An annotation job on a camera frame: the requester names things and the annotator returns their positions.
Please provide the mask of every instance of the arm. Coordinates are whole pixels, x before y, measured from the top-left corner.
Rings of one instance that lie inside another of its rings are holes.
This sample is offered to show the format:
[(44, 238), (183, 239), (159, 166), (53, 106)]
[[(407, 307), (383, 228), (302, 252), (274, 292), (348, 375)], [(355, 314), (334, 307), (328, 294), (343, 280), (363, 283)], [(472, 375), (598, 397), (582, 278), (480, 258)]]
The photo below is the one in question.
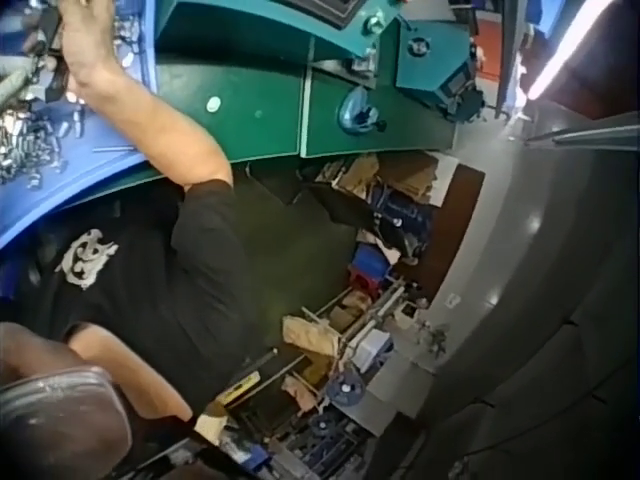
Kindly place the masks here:
[(151, 164), (189, 188), (209, 180), (232, 183), (231, 166), (202, 127), (129, 77), (113, 53), (113, 0), (60, 0), (62, 48), (73, 88)]

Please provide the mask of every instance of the cable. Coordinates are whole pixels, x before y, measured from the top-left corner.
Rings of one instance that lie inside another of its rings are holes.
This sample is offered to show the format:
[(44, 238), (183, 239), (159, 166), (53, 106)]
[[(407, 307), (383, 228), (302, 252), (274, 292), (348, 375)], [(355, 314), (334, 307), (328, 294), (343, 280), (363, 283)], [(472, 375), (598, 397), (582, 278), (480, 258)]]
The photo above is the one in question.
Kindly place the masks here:
[[(620, 372), (621, 370), (625, 369), (630, 363), (635, 362), (636, 361), (636, 357), (632, 356), (630, 358), (628, 358), (627, 360), (625, 360), (624, 362), (622, 362), (622, 364), (620, 364), (618, 367), (614, 368), (611, 372), (609, 372), (602, 380), (600, 380), (598, 383), (596, 383), (593, 387), (591, 387), (587, 392), (585, 392), (583, 395), (580, 395), (576, 400), (574, 400), (573, 402), (569, 403), (567, 406), (563, 407), (562, 409), (558, 410), (556, 413), (554, 413), (553, 415), (549, 416), (547, 419), (536, 423), (534, 425), (532, 425), (531, 427), (525, 428), (524, 430), (510, 435), (506, 438), (503, 438), (502, 440), (499, 440), (497, 442), (494, 442), (490, 445), (486, 445), (482, 448), (477, 448), (475, 450), (471, 450), (465, 454), (461, 455), (461, 458), (465, 458), (465, 457), (473, 457), (476, 455), (480, 455), (481, 453), (487, 452), (489, 450), (494, 450), (498, 447), (501, 447), (502, 445), (505, 445), (509, 442), (512, 442), (514, 440), (517, 440), (518, 438), (524, 437), (525, 435), (528, 435), (529, 433), (532, 433), (536, 430), (538, 430), (539, 428), (544, 427), (545, 425), (553, 422), (554, 420), (556, 420), (557, 418), (561, 417), (562, 415), (564, 415), (565, 413), (567, 413), (568, 411), (570, 411), (571, 409), (573, 409), (574, 407), (578, 406), (580, 403), (582, 403), (584, 400), (586, 400), (587, 398), (589, 398), (593, 392), (595, 390), (597, 390), (598, 388), (600, 388), (602, 385), (604, 385), (605, 383), (607, 383), (609, 380), (611, 380), (611, 378), (613, 378), (615, 375), (618, 374), (618, 372)], [(402, 474), (401, 478), (404, 478), (405, 474), (409, 473), (411, 470), (413, 470), (413, 463), (415, 461), (416, 457), (413, 459), (413, 461), (409, 464), (409, 465), (405, 465), (404, 467), (401, 467), (399, 469), (397, 469), (395, 471), (395, 474), (400, 473)]]

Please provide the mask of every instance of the white circle sticker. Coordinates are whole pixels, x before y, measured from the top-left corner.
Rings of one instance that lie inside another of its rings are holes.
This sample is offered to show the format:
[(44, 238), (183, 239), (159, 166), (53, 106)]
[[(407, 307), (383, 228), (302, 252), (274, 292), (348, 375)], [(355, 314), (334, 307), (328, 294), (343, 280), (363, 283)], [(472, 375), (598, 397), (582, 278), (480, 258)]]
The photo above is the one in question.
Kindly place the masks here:
[(207, 102), (207, 112), (216, 113), (220, 110), (220, 105), (222, 105), (222, 100), (220, 97), (211, 97)]

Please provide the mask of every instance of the blue tray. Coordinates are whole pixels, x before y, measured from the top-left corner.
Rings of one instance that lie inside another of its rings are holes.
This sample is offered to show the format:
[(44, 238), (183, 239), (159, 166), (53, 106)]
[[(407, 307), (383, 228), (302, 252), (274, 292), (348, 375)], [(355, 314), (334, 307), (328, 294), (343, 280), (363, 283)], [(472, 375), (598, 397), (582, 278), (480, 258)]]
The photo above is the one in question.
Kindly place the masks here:
[[(116, 0), (116, 15), (140, 16), (139, 54), (127, 71), (152, 91), (157, 91), (153, 45), (155, 1)], [(3, 54), (16, 52), (24, 40), (24, 34), (14, 34), (10, 37), (0, 37)], [(45, 113), (56, 124), (64, 119), (70, 120), (73, 107), (74, 105), (65, 99), (49, 105), (36, 105), (34, 111)], [(86, 106), (82, 138), (76, 139), (72, 130), (60, 142), (62, 157), (68, 166), (62, 173), (49, 167), (42, 168), (41, 189), (27, 189), (27, 178), (24, 176), (0, 186), (0, 249), (38, 218), (70, 197), (100, 180), (144, 161), (142, 154), (137, 151), (93, 153), (92, 150), (96, 147), (125, 146), (129, 145), (129, 142)]]

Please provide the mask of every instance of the green desk surface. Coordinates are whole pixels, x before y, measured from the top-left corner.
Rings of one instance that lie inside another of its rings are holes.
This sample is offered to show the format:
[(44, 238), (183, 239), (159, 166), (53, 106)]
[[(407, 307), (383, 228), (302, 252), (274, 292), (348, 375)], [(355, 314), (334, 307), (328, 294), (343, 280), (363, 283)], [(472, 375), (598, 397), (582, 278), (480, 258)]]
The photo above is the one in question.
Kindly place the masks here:
[[(158, 59), (158, 95), (206, 128), (231, 162), (299, 152), (303, 67), (262, 70)], [(207, 111), (212, 97), (221, 101)]]
[(307, 71), (301, 155), (318, 157), (388, 150), (445, 150), (453, 145), (455, 125), (395, 89), (400, 24), (394, 22), (380, 39), (380, 65), (371, 103), (387, 122), (384, 132), (348, 135), (337, 123), (338, 111), (354, 85), (329, 74)]

